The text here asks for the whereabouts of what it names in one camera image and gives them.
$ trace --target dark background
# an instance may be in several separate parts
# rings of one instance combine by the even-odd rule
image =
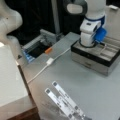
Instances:
[[[9,7],[17,10],[23,17],[23,25],[13,34],[22,45],[28,43],[40,34],[40,29],[55,33],[51,0],[5,0]],[[84,16],[72,16],[63,8],[63,1],[57,0],[60,28],[63,34],[72,31],[79,33]],[[107,0],[107,4],[120,7],[119,0]]]

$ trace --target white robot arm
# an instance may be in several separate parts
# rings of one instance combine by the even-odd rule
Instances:
[[[70,14],[85,15],[80,27],[80,44],[91,48],[101,43],[107,31],[104,29],[106,0],[64,0],[64,7]]]
[[[22,53],[20,44],[17,38],[7,36],[7,34],[19,28],[22,22],[21,15],[17,11],[10,9],[5,0],[0,0],[0,42],[10,46],[14,58],[21,66],[27,63],[27,60]]]

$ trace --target white table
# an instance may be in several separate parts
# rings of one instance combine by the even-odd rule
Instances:
[[[35,76],[50,57],[55,58],[78,38],[79,35],[69,33],[53,46],[49,56],[42,54],[29,64],[24,69],[27,80]],[[57,81],[93,120],[118,120],[120,117],[120,64],[110,76],[105,77],[72,61],[69,51],[30,84],[43,119],[67,120],[59,116],[58,108],[44,93],[48,87],[56,93],[51,85],[53,81]]]

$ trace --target table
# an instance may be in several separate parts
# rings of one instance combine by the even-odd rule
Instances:
[[[55,58],[78,38],[79,35],[69,33],[53,46],[49,55],[42,54],[25,67],[24,73],[27,81],[46,65],[50,57]],[[111,75],[105,77],[72,61],[69,51],[29,85],[43,119],[67,120],[60,116],[59,109],[44,92],[46,88],[50,88],[58,94],[52,87],[53,81],[58,82],[85,114],[93,120],[118,120],[120,117],[120,64]]]

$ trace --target orange object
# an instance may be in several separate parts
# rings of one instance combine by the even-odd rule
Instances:
[[[52,48],[50,47],[50,48],[48,48],[48,49],[45,51],[45,53],[46,53],[46,54],[49,54],[51,51],[52,51]]]

